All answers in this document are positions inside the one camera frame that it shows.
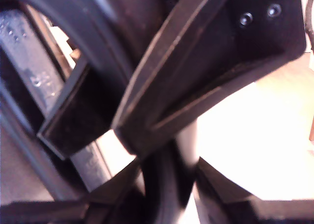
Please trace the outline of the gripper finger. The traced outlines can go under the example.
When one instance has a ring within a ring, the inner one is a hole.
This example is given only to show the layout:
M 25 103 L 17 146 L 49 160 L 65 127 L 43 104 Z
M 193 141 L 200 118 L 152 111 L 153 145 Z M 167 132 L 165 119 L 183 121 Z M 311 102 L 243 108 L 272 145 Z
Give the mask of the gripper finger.
M 60 159 L 71 157 L 110 129 L 127 82 L 117 70 L 99 73 L 78 62 L 38 137 Z
M 133 160 L 86 200 L 85 224 L 156 224 L 156 162 Z
M 112 129 L 130 154 L 146 157 L 305 48 L 301 0 L 179 0 L 135 69 Z
M 259 224 L 252 193 L 225 177 L 203 158 L 196 167 L 193 195 L 202 224 Z

